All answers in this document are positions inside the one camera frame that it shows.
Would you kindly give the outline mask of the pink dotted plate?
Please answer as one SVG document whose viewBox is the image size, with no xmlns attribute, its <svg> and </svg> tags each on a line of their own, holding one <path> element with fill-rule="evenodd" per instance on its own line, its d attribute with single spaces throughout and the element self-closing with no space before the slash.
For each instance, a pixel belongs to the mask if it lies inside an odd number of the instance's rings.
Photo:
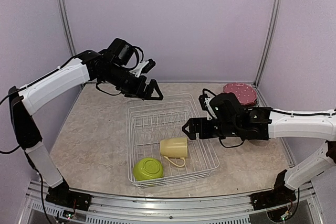
<svg viewBox="0 0 336 224">
<path fill-rule="evenodd" d="M 245 83 L 233 82 L 223 86 L 224 93 L 233 93 L 244 107 L 257 106 L 257 91 Z"/>
</svg>

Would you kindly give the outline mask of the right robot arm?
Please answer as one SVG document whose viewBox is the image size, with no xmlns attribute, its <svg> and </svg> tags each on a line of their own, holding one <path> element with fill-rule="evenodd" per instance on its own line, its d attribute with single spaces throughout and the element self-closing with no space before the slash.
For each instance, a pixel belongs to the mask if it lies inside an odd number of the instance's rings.
<svg viewBox="0 0 336 224">
<path fill-rule="evenodd" d="M 190 140 L 238 137 L 241 141 L 270 138 L 317 138 L 324 143 L 308 158 L 293 168 L 278 174 L 269 192 L 273 205 L 281 204 L 302 184 L 335 166 L 335 111 L 296 112 L 268 107 L 229 113 L 215 109 L 215 117 L 190 118 L 182 131 Z"/>
</svg>

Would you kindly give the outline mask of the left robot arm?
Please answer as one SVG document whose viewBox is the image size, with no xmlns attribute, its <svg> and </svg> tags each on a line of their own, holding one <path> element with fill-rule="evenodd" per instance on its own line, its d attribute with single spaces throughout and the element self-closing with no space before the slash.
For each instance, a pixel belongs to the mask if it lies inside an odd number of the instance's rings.
<svg viewBox="0 0 336 224">
<path fill-rule="evenodd" d="M 47 103 L 66 91 L 97 80 L 115 86 L 125 97 L 142 100 L 162 100 L 157 81 L 146 80 L 155 61 L 137 59 L 133 68 L 126 68 L 129 58 L 141 52 L 131 47 L 119 54 L 108 50 L 86 50 L 71 57 L 63 66 L 21 88 L 12 87 L 9 93 L 10 119 L 18 145 L 23 149 L 32 168 L 39 173 L 52 191 L 53 197 L 66 206 L 73 201 L 73 193 L 57 169 L 42 141 L 33 115 Z"/>
</svg>

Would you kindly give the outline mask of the yellow mug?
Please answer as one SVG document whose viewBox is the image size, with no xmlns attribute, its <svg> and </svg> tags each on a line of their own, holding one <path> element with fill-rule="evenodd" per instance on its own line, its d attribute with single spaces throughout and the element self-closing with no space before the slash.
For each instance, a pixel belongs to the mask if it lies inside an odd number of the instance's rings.
<svg viewBox="0 0 336 224">
<path fill-rule="evenodd" d="M 188 145 L 186 137 L 167 138 L 160 141 L 160 154 L 172 165 L 182 168 L 186 165 L 188 158 Z M 180 159 L 182 164 L 177 164 L 171 158 Z"/>
</svg>

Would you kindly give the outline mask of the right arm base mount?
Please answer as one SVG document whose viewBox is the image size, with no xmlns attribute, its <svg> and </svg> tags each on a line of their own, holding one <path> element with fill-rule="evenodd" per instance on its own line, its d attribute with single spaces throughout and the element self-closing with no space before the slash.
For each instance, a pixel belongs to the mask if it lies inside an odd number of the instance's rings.
<svg viewBox="0 0 336 224">
<path fill-rule="evenodd" d="M 250 195 L 251 204 L 254 210 L 271 208 L 295 201 L 295 192 L 275 193 L 273 190 L 262 191 Z"/>
</svg>

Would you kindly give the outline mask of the green bowl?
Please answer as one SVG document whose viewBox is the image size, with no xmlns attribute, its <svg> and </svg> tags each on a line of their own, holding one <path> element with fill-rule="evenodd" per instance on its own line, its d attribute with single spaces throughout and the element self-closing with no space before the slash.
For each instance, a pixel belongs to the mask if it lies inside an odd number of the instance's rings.
<svg viewBox="0 0 336 224">
<path fill-rule="evenodd" d="M 137 181 L 162 178 L 163 166 L 159 160 L 145 157 L 135 164 L 133 176 Z"/>
</svg>

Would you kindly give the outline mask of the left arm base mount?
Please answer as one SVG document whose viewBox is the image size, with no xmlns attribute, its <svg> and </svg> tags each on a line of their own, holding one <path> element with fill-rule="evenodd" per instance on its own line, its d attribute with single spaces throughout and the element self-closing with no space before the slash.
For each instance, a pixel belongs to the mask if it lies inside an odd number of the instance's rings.
<svg viewBox="0 0 336 224">
<path fill-rule="evenodd" d="M 46 196 L 46 201 L 49 203 L 82 211 L 88 211 L 91 199 L 92 196 L 90 194 L 79 193 L 76 191 L 67 191 L 65 194 L 61 195 L 49 192 Z"/>
</svg>

